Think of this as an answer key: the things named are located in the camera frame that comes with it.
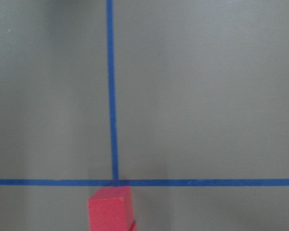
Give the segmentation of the red block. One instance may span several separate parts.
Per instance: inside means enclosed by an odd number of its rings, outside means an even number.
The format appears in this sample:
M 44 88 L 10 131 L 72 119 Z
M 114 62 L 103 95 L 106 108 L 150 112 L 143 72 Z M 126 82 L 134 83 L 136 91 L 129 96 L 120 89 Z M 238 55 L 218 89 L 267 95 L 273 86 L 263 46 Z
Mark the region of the red block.
M 91 231 L 136 231 L 130 186 L 100 188 L 87 201 Z

